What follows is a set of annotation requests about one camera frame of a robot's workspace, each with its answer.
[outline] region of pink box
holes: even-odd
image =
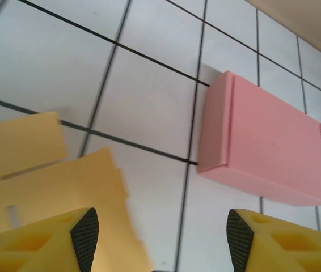
[[[321,205],[321,123],[227,71],[207,90],[198,172],[274,201]]]

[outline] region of tiled floor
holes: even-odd
[[[154,269],[232,271],[231,208],[321,230],[321,207],[260,200],[195,170],[205,91],[220,73],[321,121],[321,52],[244,0],[4,2],[0,121],[57,111],[72,158],[111,147]]]

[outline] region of black rubber pad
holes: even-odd
[[[98,214],[90,208],[70,231],[80,272],[91,272],[99,236]]]
[[[234,271],[245,272],[254,232],[235,210],[230,210],[226,233]]]

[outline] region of floor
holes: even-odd
[[[226,70],[321,122],[321,52],[244,0],[0,0],[0,121],[57,111],[71,158],[109,146],[156,270],[233,271],[231,208],[321,230],[321,207],[197,175],[205,91]]]

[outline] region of yellow cardboard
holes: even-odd
[[[94,207],[100,236],[92,271],[152,271],[133,229],[126,208],[129,192],[110,150],[59,162],[66,157],[64,143],[55,113],[0,123],[0,232],[10,228],[9,205],[17,206],[23,224]]]

